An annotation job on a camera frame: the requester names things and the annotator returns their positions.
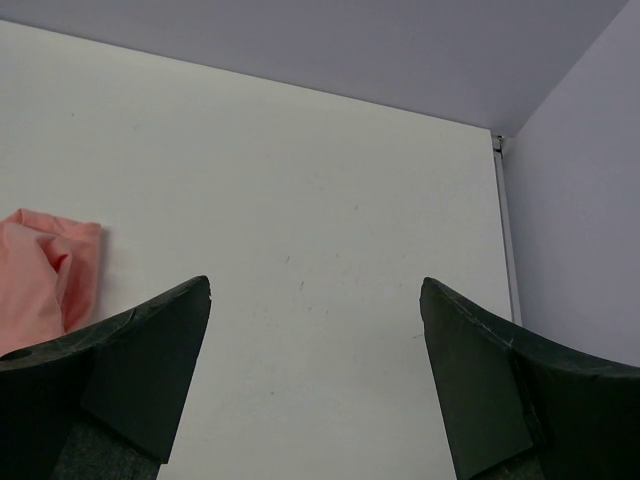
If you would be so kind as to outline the pink t shirt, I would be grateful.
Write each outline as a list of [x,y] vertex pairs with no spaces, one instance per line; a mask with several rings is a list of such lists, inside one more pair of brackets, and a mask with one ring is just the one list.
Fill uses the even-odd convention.
[[19,209],[1,221],[1,354],[89,324],[96,306],[103,229]]

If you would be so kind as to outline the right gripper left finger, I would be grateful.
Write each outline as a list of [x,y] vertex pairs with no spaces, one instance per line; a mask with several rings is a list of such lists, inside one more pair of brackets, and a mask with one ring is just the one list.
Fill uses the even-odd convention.
[[130,310],[1,358],[4,479],[155,479],[207,329],[196,276]]

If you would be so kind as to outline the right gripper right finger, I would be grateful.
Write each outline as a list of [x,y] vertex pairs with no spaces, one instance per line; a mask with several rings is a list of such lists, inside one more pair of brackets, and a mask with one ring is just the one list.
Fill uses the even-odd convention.
[[424,338],[459,479],[636,479],[639,370],[425,278]]

